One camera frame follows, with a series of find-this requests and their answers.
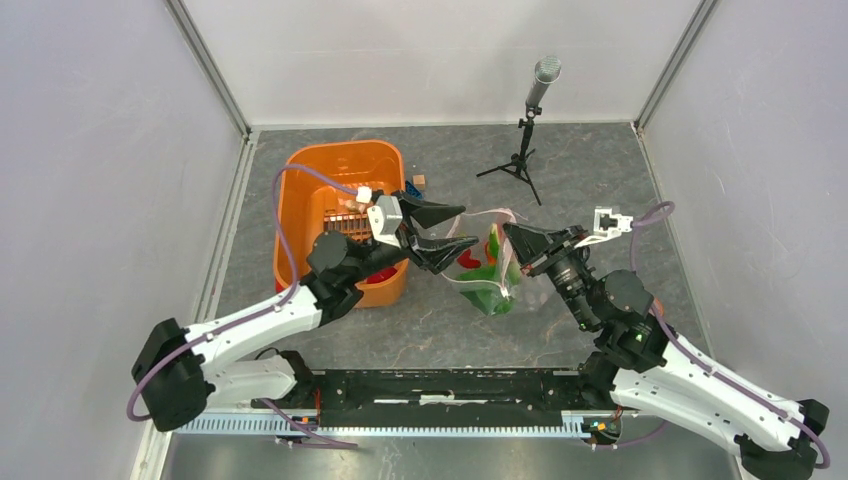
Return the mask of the green toy bok choy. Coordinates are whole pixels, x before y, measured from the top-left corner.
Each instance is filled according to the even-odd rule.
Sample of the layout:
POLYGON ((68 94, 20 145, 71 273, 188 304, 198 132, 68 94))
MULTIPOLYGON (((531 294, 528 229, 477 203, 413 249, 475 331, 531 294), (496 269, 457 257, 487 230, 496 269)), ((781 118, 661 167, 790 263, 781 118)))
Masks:
POLYGON ((481 246, 470 249, 482 262, 480 268, 459 270, 455 286, 481 313, 495 316, 509 313, 515 304, 514 291, 521 283, 521 270, 501 224, 490 225, 481 246))

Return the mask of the red toy tomato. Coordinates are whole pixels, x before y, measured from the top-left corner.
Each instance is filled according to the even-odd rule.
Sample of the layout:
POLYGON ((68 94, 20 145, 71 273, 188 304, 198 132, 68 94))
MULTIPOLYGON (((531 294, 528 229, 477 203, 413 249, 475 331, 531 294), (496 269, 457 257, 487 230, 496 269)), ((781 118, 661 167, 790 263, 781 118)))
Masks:
POLYGON ((367 284, 380 284, 383 283, 390 278, 392 278, 397 273, 397 269, 394 266, 384 268, 372 275, 370 275, 366 279, 367 284))

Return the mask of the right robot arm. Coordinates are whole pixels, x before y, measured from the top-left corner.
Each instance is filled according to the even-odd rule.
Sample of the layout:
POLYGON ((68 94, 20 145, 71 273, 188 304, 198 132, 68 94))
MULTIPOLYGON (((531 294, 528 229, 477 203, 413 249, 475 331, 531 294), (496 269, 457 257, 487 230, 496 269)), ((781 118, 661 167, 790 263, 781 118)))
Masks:
POLYGON ((604 216, 594 233, 508 222, 503 230, 523 273, 550 279, 596 347, 577 382, 591 408, 614 404, 658 417, 737 457, 758 479, 808 479, 831 465, 820 438, 829 410, 814 400, 782 398, 700 351, 663 318, 632 269, 597 278, 588 248, 642 222, 604 216))

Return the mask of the red toy chili pepper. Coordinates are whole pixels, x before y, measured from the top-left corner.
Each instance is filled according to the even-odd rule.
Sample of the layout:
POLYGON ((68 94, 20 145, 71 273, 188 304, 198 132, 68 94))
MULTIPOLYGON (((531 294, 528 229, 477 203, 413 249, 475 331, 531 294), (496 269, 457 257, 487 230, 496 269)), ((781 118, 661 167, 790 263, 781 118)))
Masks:
POLYGON ((465 250, 458 258, 457 263, 467 270, 474 270, 482 266, 482 262, 472 255, 470 249, 465 250))

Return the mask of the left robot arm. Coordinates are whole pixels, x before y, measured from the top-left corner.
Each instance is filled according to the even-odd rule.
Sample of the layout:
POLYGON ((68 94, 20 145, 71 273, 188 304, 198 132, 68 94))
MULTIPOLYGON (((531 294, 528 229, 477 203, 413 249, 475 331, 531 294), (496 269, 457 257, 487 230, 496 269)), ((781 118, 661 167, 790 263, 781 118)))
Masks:
POLYGON ((213 404, 281 399, 302 407, 314 394, 314 381, 303 368, 286 357, 248 361, 246 355, 347 315, 364 295, 359 283, 388 267, 408 260, 440 274, 479 241, 476 236, 431 239, 419 232, 463 214, 463 206, 402 191, 376 191, 371 201, 369 236, 356 240, 337 230, 319 234, 307 257, 308 273, 283 292, 188 327, 173 318, 157 323, 131 369, 136 387, 127 417, 169 432, 213 404))

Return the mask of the clear polka dot zip bag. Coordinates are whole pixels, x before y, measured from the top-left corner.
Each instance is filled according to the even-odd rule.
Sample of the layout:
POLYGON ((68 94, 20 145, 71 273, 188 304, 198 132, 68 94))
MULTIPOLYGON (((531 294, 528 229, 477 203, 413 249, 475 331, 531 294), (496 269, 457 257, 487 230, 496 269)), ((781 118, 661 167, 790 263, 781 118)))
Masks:
POLYGON ((522 273, 506 238, 504 225, 521 218, 507 208, 463 213, 454 218, 448 230, 449 237, 479 239, 442 276, 486 316, 537 311, 554 295, 554 288, 543 278, 522 273))

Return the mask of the orange plastic basket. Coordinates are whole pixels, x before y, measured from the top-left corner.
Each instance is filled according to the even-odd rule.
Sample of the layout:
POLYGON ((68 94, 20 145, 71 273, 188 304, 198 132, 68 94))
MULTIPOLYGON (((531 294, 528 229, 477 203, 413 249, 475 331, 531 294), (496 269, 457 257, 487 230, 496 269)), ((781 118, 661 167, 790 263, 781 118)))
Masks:
MULTIPOLYGON (((405 171, 400 151, 381 140, 362 140, 312 145, 294 153, 291 165, 304 165, 331 180, 357 189, 364 185, 373 190, 392 193, 405 186, 405 171)), ((274 247, 273 273, 275 287, 282 292, 292 279, 288 260, 293 258, 298 273, 310 267, 306 257, 316 237, 328 230, 338 230, 361 241, 370 237, 365 212, 354 211, 347 204, 354 197, 302 171, 287 171, 281 181, 278 218, 291 252, 277 244, 274 247)), ((359 308, 383 307, 395 303, 406 288, 409 262, 394 265, 397 273, 380 284, 357 284, 363 297, 359 308)))

